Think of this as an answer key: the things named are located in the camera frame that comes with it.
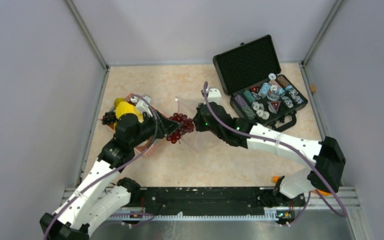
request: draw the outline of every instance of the case lid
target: case lid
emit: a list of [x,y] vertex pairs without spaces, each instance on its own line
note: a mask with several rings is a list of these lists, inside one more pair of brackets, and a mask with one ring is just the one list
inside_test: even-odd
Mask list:
[[282,71],[270,35],[218,54],[212,61],[227,95],[266,80],[270,73]]

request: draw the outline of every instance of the white wall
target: white wall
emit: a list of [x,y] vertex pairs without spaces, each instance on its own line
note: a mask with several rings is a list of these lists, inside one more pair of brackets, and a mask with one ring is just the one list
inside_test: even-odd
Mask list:
[[0,240],[42,239],[73,184],[103,70],[61,0],[0,0]]
[[347,1],[308,66],[374,239],[384,239],[384,1]]
[[304,59],[336,0],[74,0],[110,65],[211,62],[264,35]]

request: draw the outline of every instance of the table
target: table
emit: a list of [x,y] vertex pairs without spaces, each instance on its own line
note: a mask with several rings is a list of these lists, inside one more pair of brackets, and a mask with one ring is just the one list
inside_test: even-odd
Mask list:
[[[308,99],[298,63],[282,63],[284,74]],[[178,109],[175,97],[204,101],[204,81],[223,92],[212,64],[152,65],[111,67],[99,116],[114,104],[115,98],[129,93],[149,95],[151,104],[166,115]],[[221,104],[232,117],[237,114],[229,105],[229,96],[222,94]],[[296,114],[297,123],[285,134],[309,140],[321,140],[310,104]],[[97,121],[86,167],[92,168],[102,147],[114,132]],[[139,158],[127,166],[119,177],[128,177],[145,187],[247,187],[273,186],[272,177],[290,175],[304,168],[291,160],[271,153],[232,147],[220,140],[217,145],[194,152],[186,144],[165,141],[148,158]]]

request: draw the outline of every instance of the clear plastic bag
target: clear plastic bag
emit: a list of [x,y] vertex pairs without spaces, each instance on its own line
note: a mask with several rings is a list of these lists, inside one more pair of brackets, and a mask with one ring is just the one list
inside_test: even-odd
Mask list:
[[[203,99],[189,100],[180,97],[176,97],[175,100],[177,102],[177,112],[186,114],[191,119],[197,114],[198,104],[203,102]],[[210,131],[198,132],[194,130],[183,135],[180,141],[188,145],[193,151],[200,152],[218,144],[220,139]]]

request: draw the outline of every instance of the red grapes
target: red grapes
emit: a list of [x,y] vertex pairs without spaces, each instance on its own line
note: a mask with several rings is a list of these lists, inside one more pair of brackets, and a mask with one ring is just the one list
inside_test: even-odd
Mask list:
[[179,129],[173,132],[170,136],[166,137],[166,140],[172,144],[177,143],[186,133],[192,133],[194,131],[194,122],[192,121],[192,118],[188,118],[187,115],[175,112],[170,119],[181,123],[181,127]]

